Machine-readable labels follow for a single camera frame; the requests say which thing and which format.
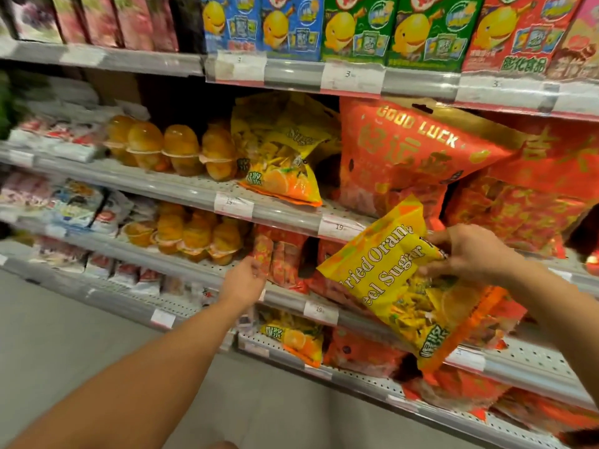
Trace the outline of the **person's right hand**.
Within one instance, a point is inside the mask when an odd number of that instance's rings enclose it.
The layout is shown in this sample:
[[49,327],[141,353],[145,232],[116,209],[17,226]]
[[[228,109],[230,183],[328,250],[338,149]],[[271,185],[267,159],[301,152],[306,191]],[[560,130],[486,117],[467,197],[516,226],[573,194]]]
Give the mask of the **person's right hand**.
[[491,286],[507,286],[528,265],[490,230],[458,224],[426,236],[446,257],[431,263],[449,263],[450,275]]

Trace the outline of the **yellow dried orange candy bag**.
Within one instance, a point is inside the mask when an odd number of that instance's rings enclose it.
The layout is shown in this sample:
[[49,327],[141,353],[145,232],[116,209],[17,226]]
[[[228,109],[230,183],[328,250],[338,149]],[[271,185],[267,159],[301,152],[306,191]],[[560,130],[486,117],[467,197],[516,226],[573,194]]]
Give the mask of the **yellow dried orange candy bag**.
[[239,185],[295,205],[322,206],[314,168],[341,151],[340,114],[305,93],[267,91],[238,97],[231,135]]
[[324,327],[311,320],[281,312],[269,317],[259,332],[278,341],[283,349],[305,364],[319,368],[324,358]]
[[409,195],[317,270],[407,342],[420,371],[430,374],[508,293],[454,276],[419,275],[419,267],[446,258],[426,233],[423,204]]

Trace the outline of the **person's left forearm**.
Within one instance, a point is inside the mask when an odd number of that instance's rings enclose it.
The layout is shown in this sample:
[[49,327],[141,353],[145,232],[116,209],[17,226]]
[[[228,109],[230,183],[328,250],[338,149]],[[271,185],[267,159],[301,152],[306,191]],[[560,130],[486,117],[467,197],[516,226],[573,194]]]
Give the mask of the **person's left forearm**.
[[80,385],[6,449],[161,449],[250,305],[222,293],[207,310]]

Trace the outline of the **person's right forearm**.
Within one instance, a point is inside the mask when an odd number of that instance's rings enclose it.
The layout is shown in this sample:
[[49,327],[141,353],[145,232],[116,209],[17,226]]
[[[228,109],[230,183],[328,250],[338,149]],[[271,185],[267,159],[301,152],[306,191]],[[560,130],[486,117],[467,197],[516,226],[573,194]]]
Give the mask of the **person's right forearm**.
[[599,409],[599,300],[524,258],[509,263],[502,280],[548,334]]

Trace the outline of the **white price tag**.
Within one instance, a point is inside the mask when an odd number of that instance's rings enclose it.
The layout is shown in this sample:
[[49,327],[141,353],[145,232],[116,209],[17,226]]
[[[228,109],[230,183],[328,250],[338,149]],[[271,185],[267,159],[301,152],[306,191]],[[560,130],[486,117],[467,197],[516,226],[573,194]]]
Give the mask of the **white price tag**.
[[254,203],[230,193],[217,192],[214,197],[214,212],[223,216],[251,221]]
[[541,77],[463,73],[454,103],[489,110],[549,113],[559,96],[558,82]]
[[150,324],[160,327],[166,331],[170,331],[177,320],[177,316],[163,309],[155,308],[150,317]]
[[264,86],[268,57],[263,52],[219,50],[214,79],[226,84]]
[[310,320],[318,321],[327,326],[337,326],[339,309],[316,301],[306,301],[303,315]]
[[482,373],[485,370],[486,359],[481,350],[457,347],[446,357],[444,363],[455,368]]
[[318,237],[335,242],[349,242],[366,228],[367,226],[348,218],[323,214],[319,223]]
[[336,96],[379,99],[386,68],[379,64],[327,61],[320,82],[320,93]]

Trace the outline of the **cluster of orange jelly tubs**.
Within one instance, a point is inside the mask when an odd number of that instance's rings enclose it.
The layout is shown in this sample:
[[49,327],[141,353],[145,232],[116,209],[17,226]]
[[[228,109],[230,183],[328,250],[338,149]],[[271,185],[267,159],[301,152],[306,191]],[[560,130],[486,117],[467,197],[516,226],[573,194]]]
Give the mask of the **cluster of orange jelly tubs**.
[[178,203],[139,199],[118,238],[193,263],[209,260],[226,266],[247,247],[249,221],[193,209]]

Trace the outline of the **large red gold candy bag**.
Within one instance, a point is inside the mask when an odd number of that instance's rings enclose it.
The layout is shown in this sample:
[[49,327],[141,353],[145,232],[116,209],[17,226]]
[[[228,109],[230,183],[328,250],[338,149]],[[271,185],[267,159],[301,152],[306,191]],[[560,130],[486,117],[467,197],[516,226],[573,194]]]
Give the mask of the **large red gold candy bag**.
[[525,134],[450,106],[407,98],[340,97],[338,203],[381,218],[409,195],[429,229],[441,226],[447,188],[518,151]]
[[460,180],[443,222],[482,226],[514,249],[554,256],[557,242],[599,203],[599,122],[484,115],[523,133],[524,142]]

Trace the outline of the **row of white red pouches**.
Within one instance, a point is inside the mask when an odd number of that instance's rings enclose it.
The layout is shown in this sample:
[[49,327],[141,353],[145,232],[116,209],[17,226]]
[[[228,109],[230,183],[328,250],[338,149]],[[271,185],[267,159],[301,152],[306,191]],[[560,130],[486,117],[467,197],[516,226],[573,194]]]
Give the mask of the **row of white red pouches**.
[[188,297],[186,284],[176,277],[126,263],[47,236],[36,236],[28,261],[70,273],[83,273],[124,286],[133,294]]

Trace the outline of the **stack of white blue packets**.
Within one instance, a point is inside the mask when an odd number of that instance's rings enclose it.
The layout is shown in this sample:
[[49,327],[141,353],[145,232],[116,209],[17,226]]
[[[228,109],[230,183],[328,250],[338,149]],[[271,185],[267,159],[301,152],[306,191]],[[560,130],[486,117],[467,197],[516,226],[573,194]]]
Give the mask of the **stack of white blue packets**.
[[47,225],[112,238],[131,222],[153,221],[158,203],[82,181],[15,170],[0,178],[0,214],[36,218]]

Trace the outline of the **green snack box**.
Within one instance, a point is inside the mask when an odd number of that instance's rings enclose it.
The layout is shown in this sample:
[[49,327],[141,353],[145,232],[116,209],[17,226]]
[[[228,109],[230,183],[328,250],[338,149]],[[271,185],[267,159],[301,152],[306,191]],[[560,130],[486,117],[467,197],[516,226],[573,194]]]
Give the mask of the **green snack box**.
[[399,0],[386,66],[459,72],[484,0]]
[[384,65],[399,0],[325,0],[321,61]]

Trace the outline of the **stack of white red packets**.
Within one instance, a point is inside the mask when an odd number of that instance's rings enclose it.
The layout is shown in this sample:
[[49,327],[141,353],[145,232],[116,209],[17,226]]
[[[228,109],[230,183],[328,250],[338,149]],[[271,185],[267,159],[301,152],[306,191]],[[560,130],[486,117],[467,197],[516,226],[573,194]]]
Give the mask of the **stack of white red packets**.
[[11,70],[1,79],[8,117],[0,138],[11,147],[90,163],[109,157],[106,125],[116,115],[148,121],[143,105],[117,100],[101,104],[88,82]]

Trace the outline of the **red snack box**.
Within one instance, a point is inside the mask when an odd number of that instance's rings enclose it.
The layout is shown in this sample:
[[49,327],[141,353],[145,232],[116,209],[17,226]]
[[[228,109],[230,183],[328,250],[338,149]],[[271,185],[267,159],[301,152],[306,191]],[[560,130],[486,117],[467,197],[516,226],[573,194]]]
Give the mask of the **red snack box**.
[[582,0],[484,0],[461,72],[544,75]]

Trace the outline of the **blue snack box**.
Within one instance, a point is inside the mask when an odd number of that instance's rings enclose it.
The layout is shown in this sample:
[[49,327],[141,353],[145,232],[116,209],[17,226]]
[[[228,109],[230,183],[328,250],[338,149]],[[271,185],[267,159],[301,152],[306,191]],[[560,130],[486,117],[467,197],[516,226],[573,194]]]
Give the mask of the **blue snack box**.
[[262,51],[261,0],[201,0],[206,50]]
[[261,0],[263,46],[269,58],[320,61],[325,0]]

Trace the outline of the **pink snack box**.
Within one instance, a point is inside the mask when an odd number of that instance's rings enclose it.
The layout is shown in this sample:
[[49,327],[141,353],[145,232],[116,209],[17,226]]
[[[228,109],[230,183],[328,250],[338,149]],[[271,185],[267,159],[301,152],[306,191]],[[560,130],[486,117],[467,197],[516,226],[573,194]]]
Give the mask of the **pink snack box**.
[[599,82],[599,0],[582,0],[560,40],[546,76]]

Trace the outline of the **row of pink snack packets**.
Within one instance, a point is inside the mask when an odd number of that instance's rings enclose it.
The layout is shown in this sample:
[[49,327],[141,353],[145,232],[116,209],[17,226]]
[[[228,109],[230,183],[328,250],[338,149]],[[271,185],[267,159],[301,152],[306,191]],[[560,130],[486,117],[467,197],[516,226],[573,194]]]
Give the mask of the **row of pink snack packets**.
[[178,52],[170,0],[0,0],[0,37]]

